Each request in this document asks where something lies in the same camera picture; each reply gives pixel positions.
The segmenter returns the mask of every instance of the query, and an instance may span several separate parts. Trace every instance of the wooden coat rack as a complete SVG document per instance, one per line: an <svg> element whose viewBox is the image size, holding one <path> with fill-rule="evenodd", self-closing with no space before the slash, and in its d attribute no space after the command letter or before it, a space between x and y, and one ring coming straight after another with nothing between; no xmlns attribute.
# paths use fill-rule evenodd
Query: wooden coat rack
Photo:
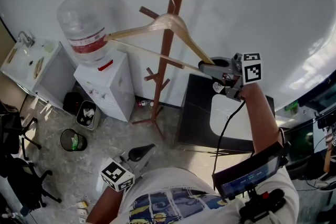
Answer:
<svg viewBox="0 0 336 224"><path fill-rule="evenodd" d="M181 4L182 4L182 0L169 0L167 13L178 15L180 12ZM145 7L141 7L139 11L153 19L156 19L159 16L157 13ZM162 47L161 47L162 55L169 57L170 49L171 49L172 42L173 42L173 37L174 37L174 33L170 29L166 29L164 31L163 39L162 39ZM152 116L150 119L147 119L147 120L133 122L133 124L145 123L145 122L154 123L159 134L164 140L165 140L165 137L163 136L159 126L156 123L156 117L162 110L162 107L159 108L159 100L160 100L161 91L170 82L170 79L166 79L166 81L163 82L167 64L173 65L181 69L184 68L182 65L179 65L178 63L172 62L165 58L160 58L159 69L156 74L154 74L149 67L147 68L147 72L149 73L149 76L145 77L145 81L154 80L154 82L156 83L155 96L154 96L154 107L153 107Z"/></svg>

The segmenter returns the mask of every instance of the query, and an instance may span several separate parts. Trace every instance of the hand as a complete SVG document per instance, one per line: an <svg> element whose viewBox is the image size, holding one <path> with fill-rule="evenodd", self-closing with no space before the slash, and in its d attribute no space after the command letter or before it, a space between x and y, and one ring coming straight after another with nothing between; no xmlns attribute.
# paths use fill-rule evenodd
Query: hand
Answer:
<svg viewBox="0 0 336 224"><path fill-rule="evenodd" d="M259 88L259 85L257 83L251 83L251 84L245 85L240 91L240 96L246 99L248 96L251 95L251 93L255 92L258 88Z"/></svg>

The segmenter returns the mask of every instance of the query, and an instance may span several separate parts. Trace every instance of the tiled floor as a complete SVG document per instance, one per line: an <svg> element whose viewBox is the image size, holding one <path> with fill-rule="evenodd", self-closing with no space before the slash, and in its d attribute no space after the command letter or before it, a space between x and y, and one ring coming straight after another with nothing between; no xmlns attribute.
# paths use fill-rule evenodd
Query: tiled floor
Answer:
<svg viewBox="0 0 336 224"><path fill-rule="evenodd" d="M150 112L149 108L135 108L131 121L146 119ZM44 198L48 206L33 211L31 216L28 215L29 224L79 223L75 204L85 200L89 203L90 210L100 197L98 174L101 163L129 146L156 144L156 152L145 170L168 166L181 167L190 170L212 186L214 158L211 155L170 148L179 120L176 109L164 108L158 117L157 122L167 137L166 142L162 141L157 130L150 124L132 125L110 117L103 117L95 131L88 131L76 123L75 117L32 97L27 97L21 115L25 117L24 125L33 116L38 119L38 123L32 125L28 136L40 143L42 149L38 150L31 144L26 145L27 156L35 163L38 174L41 175L47 169L53 171L53 175L44 181L44 188L62 199L62 203L58 204L49 198ZM62 149L60 135L66 128L72 128L87 138L88 147L85 151L66 152ZM245 154L219 157L217 171L231 167L248 156ZM307 189L302 182L295 184L298 189ZM0 192L15 210L20 210L17 198L7 180L3 178L0 178ZM327 196L316 191L303 191L299 195L301 201L299 222L312 223L311 220L314 218L312 208L318 212L319 208L326 204Z"/></svg>

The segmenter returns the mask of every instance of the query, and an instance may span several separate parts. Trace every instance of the white cabinet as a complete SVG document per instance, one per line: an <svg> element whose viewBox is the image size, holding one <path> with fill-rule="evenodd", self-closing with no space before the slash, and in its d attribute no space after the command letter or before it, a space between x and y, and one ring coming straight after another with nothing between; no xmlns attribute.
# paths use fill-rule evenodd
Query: white cabinet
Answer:
<svg viewBox="0 0 336 224"><path fill-rule="evenodd" d="M107 116L121 121L130 119L135 97L127 54L115 51L113 64L102 71L79 65L74 76Z"/></svg>

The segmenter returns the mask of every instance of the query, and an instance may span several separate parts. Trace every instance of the office chair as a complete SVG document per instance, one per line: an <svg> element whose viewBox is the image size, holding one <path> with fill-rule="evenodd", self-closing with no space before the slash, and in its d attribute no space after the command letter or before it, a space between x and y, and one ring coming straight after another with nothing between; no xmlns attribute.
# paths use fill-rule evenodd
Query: office chair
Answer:
<svg viewBox="0 0 336 224"><path fill-rule="evenodd" d="M52 171L47 170L39 177L32 163L26 163L20 158L10 158L10 172L7 180L15 193L16 197L22 204L20 213L23 216L28 215L31 211L47 205L42 201L42 195L48 196L52 200L61 203L61 199L57 199L42 188L42 182L47 175L52 175Z"/></svg>
<svg viewBox="0 0 336 224"><path fill-rule="evenodd" d="M20 113L16 107L4 104L0 100L0 121L2 122L2 130L4 132L4 139L7 140L7 146L11 154L17 154L19 152L18 139L21 136L21 148L24 159L29 160L25 151L25 139L35 145L39 150L41 145L33 142L26 136L29 127L33 122L37 123L37 118L32 118L27 126L22 127Z"/></svg>

